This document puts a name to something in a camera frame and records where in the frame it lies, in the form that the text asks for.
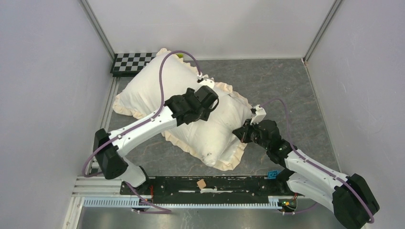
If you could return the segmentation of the white pillow insert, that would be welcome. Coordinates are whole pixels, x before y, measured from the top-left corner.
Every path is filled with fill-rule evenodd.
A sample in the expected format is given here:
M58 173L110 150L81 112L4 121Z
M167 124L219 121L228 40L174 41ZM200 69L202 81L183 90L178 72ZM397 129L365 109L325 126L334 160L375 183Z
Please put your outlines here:
M165 139L208 167L233 170L240 163L246 144L232 133L252 116L248 100L238 94L221 96L207 121L182 124L163 133Z

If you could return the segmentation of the grey pillowcase with cream ruffle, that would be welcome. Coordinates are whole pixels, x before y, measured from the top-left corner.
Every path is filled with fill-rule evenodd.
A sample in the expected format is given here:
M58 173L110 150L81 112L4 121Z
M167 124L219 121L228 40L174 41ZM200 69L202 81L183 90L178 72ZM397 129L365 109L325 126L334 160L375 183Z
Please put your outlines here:
M163 58L168 53L167 49L162 48L115 97L113 103L115 113L141 119L159 108L161 103L159 70ZM184 62L182 58L175 54L171 55L163 65L162 83L165 100L173 95L184 94L187 88L194 90L200 88L201 85L197 82L197 68ZM240 95L231 85L223 82L215 82L214 91L219 98L230 93Z

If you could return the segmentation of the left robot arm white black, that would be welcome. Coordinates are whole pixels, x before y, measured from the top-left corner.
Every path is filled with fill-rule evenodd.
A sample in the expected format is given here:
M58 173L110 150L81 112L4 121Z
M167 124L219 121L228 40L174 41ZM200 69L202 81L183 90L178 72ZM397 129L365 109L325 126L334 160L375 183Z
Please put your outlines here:
M101 174L107 180L119 178L128 182L138 194L147 193L150 181L146 173L126 160L126 155L159 133L182 124L207 121L218 104L219 97L209 86L203 85L197 91L187 88L186 93L173 95L158 110L123 128L109 133L105 129L96 131L94 156Z

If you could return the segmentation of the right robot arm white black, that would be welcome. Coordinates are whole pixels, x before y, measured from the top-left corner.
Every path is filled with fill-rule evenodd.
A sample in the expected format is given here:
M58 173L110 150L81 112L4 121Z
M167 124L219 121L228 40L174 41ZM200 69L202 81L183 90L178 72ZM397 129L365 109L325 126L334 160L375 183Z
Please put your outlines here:
M276 178L282 195L302 194L330 210L347 229L360 229L374 222L380 206L366 180L354 173L349 176L313 160L282 138L275 121L253 124L249 119L233 134L242 143L255 143L284 170Z

